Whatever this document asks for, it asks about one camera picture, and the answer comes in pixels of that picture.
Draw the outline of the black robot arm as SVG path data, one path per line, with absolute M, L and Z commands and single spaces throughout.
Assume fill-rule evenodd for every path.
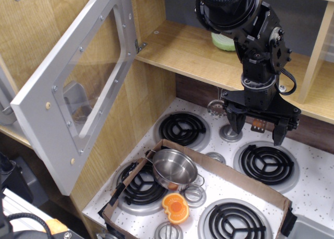
M 196 0 L 196 16 L 207 30 L 233 40 L 243 67 L 243 90 L 222 93 L 232 129 L 241 132 L 249 116 L 270 122 L 273 142 L 281 145 L 298 127 L 301 110 L 279 89 L 280 76 L 292 74 L 285 68 L 291 49 L 276 13 L 263 0 Z

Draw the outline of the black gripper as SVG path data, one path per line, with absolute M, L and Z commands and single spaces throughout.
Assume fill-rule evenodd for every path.
M 301 110 L 282 98 L 293 94 L 296 85 L 290 91 L 283 92 L 278 81 L 261 85 L 259 88 L 251 87 L 248 82 L 242 79 L 244 90 L 223 90 L 221 93 L 233 131 L 241 133 L 246 116 L 258 118 L 274 124 L 273 144 L 282 145 L 288 131 L 297 129 L 299 125 Z

